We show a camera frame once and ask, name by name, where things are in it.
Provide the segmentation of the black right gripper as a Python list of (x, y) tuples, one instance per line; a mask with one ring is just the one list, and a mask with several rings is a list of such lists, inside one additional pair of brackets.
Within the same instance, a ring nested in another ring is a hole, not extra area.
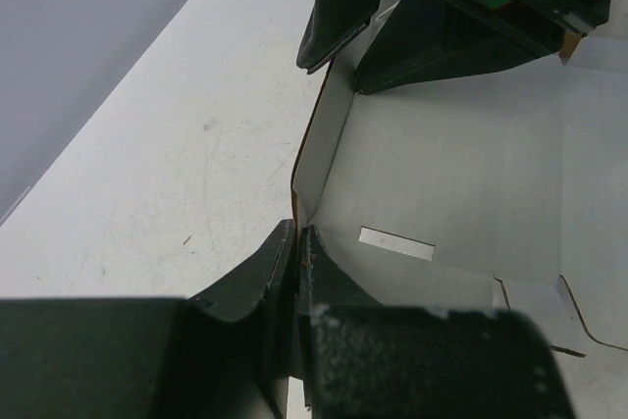
[(611, 0), (400, 0), (354, 73), (363, 94), (506, 71), (609, 20)]

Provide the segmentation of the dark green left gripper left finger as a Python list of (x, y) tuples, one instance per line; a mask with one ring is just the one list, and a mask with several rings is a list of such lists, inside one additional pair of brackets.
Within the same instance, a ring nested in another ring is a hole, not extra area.
[(188, 298), (1, 303), (5, 418), (283, 418), (295, 227)]

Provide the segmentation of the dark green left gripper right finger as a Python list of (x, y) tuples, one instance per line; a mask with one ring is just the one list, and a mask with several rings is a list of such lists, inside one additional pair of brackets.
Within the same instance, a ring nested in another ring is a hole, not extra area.
[(571, 418), (540, 330), (506, 310), (387, 306), (299, 239), (298, 329), (316, 418)]

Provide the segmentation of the white paper box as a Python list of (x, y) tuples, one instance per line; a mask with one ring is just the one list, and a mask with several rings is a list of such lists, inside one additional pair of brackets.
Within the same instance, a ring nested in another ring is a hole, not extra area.
[(567, 62), (373, 95), (328, 68), (292, 178), (298, 221), (385, 304), (522, 312), (574, 356), (627, 351), (627, 5)]

